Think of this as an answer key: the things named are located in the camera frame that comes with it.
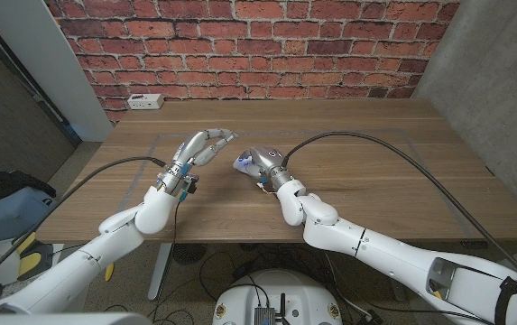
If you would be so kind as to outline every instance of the power strip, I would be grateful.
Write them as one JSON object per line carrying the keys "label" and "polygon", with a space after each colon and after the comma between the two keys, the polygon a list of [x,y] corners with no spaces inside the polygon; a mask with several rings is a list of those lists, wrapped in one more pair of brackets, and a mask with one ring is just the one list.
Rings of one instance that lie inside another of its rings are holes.
{"label": "power strip", "polygon": [[128,98],[131,109],[159,109],[164,103],[160,94],[133,94]]}

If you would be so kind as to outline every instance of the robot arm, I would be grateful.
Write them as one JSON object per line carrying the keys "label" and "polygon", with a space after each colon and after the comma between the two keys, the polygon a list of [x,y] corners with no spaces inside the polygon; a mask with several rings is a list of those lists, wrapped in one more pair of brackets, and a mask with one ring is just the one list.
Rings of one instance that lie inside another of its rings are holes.
{"label": "robot arm", "polygon": [[[428,251],[360,227],[282,168],[282,154],[253,147],[235,161],[235,168],[271,183],[291,226],[304,224],[311,246],[353,256],[403,283],[433,307],[476,316],[495,324],[517,324],[517,273],[482,258]],[[457,324],[480,324],[447,315]]]}
{"label": "robot arm", "polygon": [[[207,139],[221,137],[202,151]],[[116,213],[99,226],[100,236],[81,247],[20,292],[0,301],[0,313],[53,313],[63,311],[72,299],[108,265],[135,250],[143,234],[162,230],[179,200],[193,192],[198,176],[188,174],[198,158],[208,163],[235,137],[232,131],[210,129],[192,135],[176,152],[172,166],[158,175],[156,186],[146,192],[143,203]],[[180,198],[176,196],[183,191]]]}

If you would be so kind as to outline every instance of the wooden table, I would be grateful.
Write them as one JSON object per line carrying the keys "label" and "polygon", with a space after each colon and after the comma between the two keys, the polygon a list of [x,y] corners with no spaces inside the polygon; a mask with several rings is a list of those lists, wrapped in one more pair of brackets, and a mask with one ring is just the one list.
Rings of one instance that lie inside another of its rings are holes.
{"label": "wooden table", "polygon": [[[76,182],[128,156],[149,154],[170,162],[189,134],[215,127],[241,136],[210,164],[192,170],[200,180],[198,191],[180,206],[179,243],[301,242],[302,227],[285,224],[276,197],[259,190],[232,162],[251,146],[287,153],[329,130],[358,131],[395,144],[427,167],[493,236],[517,242],[517,201],[423,100],[166,102],[161,110],[128,112]],[[410,242],[481,238],[424,176],[378,144],[321,139],[296,152],[288,167],[342,218],[387,236]],[[88,242],[104,219],[139,204],[159,171],[150,162],[130,162],[102,172],[57,209],[37,237]],[[170,221],[146,240],[171,242],[173,229]]]}

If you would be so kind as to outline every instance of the gray wall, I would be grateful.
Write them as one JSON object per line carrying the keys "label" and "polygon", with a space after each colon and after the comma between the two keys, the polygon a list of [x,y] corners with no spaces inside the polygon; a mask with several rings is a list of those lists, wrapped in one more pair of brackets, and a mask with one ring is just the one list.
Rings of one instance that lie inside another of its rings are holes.
{"label": "gray wall", "polygon": [[517,1],[465,0],[416,88],[517,198]]}

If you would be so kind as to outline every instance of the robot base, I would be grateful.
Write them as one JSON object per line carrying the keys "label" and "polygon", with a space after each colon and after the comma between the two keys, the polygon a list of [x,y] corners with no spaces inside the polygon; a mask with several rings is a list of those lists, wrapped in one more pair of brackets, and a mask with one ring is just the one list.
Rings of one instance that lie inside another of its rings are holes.
{"label": "robot base", "polygon": [[[291,270],[269,269],[250,274],[256,285],[268,294],[270,309],[266,307],[264,293],[252,286],[245,276],[218,298],[214,309],[213,325],[273,325],[274,313],[281,311],[281,295],[285,294],[285,315],[291,325],[338,325],[342,324],[337,301],[322,285],[304,274]],[[262,308],[258,308],[258,295]]]}

